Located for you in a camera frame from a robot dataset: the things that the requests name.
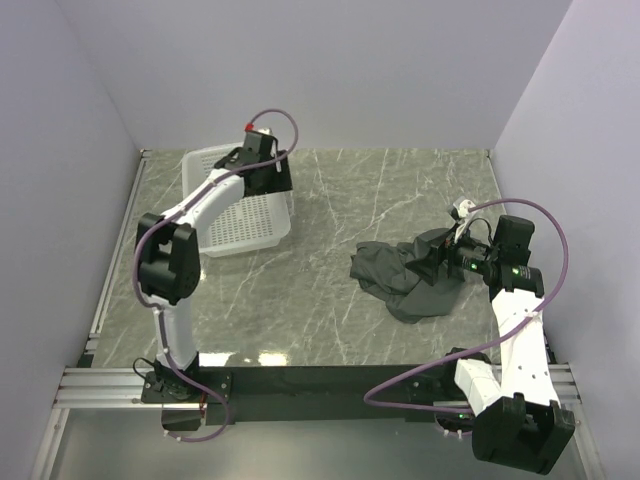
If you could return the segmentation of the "dark grey t shirt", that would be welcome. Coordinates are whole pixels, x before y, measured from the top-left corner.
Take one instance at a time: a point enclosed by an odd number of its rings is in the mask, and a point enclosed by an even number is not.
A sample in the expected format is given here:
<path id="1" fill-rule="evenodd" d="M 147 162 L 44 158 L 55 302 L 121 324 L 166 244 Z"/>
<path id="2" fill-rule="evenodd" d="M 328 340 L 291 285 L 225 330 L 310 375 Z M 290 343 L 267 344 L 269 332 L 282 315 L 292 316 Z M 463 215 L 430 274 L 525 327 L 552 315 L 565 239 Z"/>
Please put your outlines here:
<path id="1" fill-rule="evenodd" d="M 360 288 L 385 303 L 389 313 L 405 324 L 416 324 L 424 318 L 450 314 L 465 282 L 462 273 L 448 277 L 440 267 L 440 280 L 431 286 L 406 268 L 426 251 L 428 243 L 444 234 L 445 228 L 427 230 L 411 242 L 391 245 L 365 241 L 356 245 L 351 256 L 350 277 Z"/>

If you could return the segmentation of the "white perforated plastic basket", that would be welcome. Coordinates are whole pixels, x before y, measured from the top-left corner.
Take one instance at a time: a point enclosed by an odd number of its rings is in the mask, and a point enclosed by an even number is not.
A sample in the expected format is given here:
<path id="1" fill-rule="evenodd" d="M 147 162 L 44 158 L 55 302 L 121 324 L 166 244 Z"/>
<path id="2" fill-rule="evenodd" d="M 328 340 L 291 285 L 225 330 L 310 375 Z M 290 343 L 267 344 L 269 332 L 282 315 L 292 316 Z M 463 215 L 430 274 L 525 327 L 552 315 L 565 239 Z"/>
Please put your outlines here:
<path id="1" fill-rule="evenodd" d="M 214 164 L 237 145 L 223 144 L 185 153 L 182 193 L 190 195 Z M 212 258 L 277 246 L 291 230 L 291 191 L 244 198 L 228 207 L 207 229 L 198 231 L 199 251 Z"/>

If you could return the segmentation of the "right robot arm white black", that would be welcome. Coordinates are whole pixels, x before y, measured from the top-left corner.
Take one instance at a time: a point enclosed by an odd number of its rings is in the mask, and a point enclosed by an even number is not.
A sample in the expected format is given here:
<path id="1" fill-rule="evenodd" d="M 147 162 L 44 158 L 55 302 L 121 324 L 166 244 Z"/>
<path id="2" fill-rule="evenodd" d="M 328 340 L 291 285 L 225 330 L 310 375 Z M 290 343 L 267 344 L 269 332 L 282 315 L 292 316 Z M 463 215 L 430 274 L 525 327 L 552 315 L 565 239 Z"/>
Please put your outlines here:
<path id="1" fill-rule="evenodd" d="M 510 215 L 500 217 L 489 244 L 463 223 L 436 229 L 417 238 L 406 267 L 429 285 L 442 275 L 481 275 L 503 339 L 501 374 L 472 354 L 442 370 L 439 387 L 449 398 L 466 396 L 476 459 L 547 475 L 574 434 L 575 417 L 562 407 L 549 372 L 543 277 L 528 264 L 534 231 L 533 222 Z"/>

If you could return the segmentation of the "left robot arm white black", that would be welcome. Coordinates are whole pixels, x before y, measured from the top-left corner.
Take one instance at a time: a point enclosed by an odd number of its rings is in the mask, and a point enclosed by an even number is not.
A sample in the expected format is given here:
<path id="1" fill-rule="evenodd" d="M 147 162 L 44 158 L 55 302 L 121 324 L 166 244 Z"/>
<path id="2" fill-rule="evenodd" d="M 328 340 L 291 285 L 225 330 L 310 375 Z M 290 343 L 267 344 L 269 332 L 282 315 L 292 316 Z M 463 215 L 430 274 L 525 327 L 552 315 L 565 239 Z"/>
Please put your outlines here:
<path id="1" fill-rule="evenodd" d="M 190 300 L 201 273 L 198 231 L 245 198 L 292 190 L 288 155 L 269 129 L 248 124 L 243 144 L 218 160 L 197 188 L 163 214 L 147 213 L 138 223 L 134 292 L 153 312 L 158 341 L 154 372 L 176 401 L 189 401 L 198 392 L 205 399 L 223 400 L 198 376 Z"/>

